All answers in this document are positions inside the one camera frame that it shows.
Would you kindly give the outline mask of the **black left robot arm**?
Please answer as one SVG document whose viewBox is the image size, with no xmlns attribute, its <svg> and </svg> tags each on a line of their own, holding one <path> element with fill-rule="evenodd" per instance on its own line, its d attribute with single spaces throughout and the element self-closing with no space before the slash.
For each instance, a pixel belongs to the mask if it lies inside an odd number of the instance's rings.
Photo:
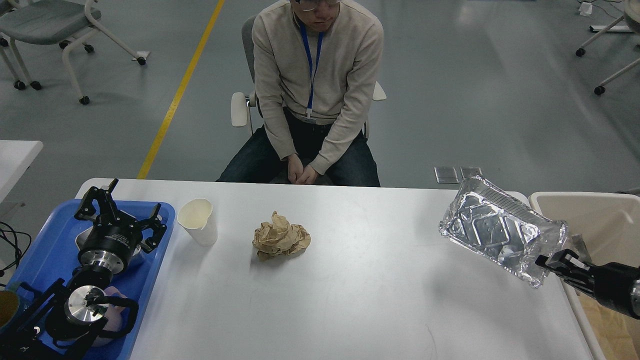
<svg viewBox="0 0 640 360">
<path fill-rule="evenodd" d="M 3 360 L 128 360 L 173 231 L 117 179 L 59 205 L 1 292 Z"/>
</svg>

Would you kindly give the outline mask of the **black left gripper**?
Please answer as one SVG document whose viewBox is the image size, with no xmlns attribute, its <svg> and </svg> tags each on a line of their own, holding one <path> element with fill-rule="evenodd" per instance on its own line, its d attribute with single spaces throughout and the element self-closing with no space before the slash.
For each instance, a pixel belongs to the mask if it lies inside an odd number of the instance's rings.
<svg viewBox="0 0 640 360">
<path fill-rule="evenodd" d="M 94 224 L 94 231 L 91 233 L 94 238 L 86 243 L 87 250 L 106 250 L 115 253 L 123 258 L 126 267 L 137 245 L 140 245 L 144 253 L 156 250 L 166 233 L 167 226 L 159 217 L 162 208 L 160 203 L 154 205 L 147 219 L 137 221 L 136 218 L 122 216 L 122 223 L 112 223 L 120 221 L 119 209 L 112 196 L 118 182 L 118 178 L 114 178 L 106 188 L 90 187 L 81 199 L 74 219 L 97 223 Z M 140 229 L 138 231 L 135 231 L 136 224 Z M 151 230 L 151 236 L 142 239 L 142 231 L 145 230 Z"/>
</svg>

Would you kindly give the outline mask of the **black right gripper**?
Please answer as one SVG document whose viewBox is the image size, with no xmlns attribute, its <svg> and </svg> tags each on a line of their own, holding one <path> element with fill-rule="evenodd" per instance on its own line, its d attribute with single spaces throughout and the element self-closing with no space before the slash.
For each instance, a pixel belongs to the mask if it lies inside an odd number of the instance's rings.
<svg viewBox="0 0 640 360">
<path fill-rule="evenodd" d="M 562 277 L 564 284 L 600 305 L 640 319 L 638 267 L 617 262 L 593 265 L 571 249 L 556 251 L 551 256 L 538 255 L 535 264 Z"/>
</svg>

